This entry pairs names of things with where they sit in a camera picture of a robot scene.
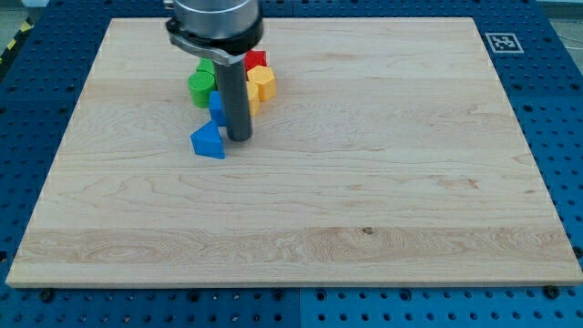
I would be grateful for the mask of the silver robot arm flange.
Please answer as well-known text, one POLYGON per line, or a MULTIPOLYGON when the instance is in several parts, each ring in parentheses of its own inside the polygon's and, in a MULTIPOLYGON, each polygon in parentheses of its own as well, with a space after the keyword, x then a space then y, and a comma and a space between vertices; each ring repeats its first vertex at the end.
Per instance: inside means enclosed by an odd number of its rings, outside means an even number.
POLYGON ((166 22, 169 42, 179 49, 230 67, 263 36, 258 0, 164 0, 173 12, 166 22))

